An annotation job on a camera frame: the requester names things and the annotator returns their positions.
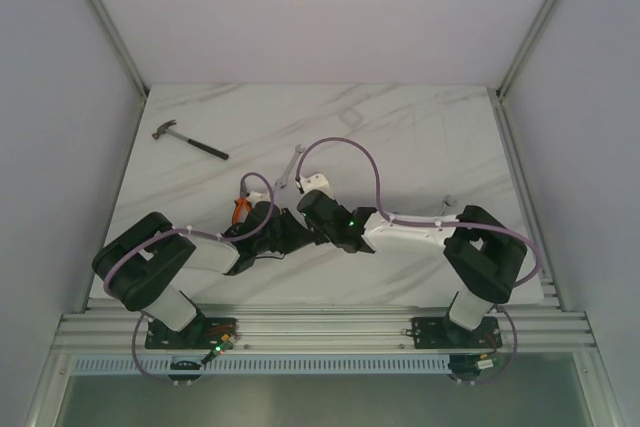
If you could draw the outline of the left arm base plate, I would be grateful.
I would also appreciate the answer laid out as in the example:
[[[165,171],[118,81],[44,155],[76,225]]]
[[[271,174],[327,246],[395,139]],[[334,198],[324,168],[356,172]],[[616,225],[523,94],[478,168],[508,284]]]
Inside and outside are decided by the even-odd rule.
[[[237,319],[232,317],[197,316],[182,331],[173,331],[159,320],[149,322],[145,348],[149,350],[210,350],[233,336]]]

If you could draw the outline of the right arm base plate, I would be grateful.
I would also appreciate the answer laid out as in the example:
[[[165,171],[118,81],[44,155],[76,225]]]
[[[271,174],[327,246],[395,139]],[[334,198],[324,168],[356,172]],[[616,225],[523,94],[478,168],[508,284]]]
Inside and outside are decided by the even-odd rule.
[[[405,335],[416,349],[497,349],[503,346],[495,317],[484,317],[474,330],[466,330],[447,317],[414,317]]]

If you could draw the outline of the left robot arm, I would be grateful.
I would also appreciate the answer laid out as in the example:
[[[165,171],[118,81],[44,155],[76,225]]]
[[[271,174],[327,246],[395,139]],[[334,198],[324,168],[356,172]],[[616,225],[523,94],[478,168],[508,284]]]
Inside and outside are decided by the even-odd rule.
[[[182,233],[163,235],[171,229],[163,214],[146,215],[95,255],[92,270],[108,283],[107,294],[127,310],[153,318],[151,339],[159,348],[203,348],[209,345],[205,333],[209,321],[186,294],[171,285],[197,246]],[[223,236],[235,239],[213,243],[233,249],[231,259],[223,262],[226,276],[243,273],[263,254],[286,256],[314,242],[313,233],[288,209],[268,201],[259,201],[245,216],[234,218]]]

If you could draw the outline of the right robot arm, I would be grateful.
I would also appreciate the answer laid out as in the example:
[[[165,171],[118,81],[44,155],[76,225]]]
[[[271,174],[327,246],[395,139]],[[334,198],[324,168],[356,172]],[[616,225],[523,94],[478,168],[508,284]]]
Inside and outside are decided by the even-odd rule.
[[[374,207],[347,210],[320,190],[297,205],[322,243],[347,253],[405,252],[443,256],[463,284],[443,321],[444,337],[464,346],[478,334],[490,310],[510,300],[524,263],[525,243],[505,232],[486,210],[467,206],[458,216],[384,217]]]

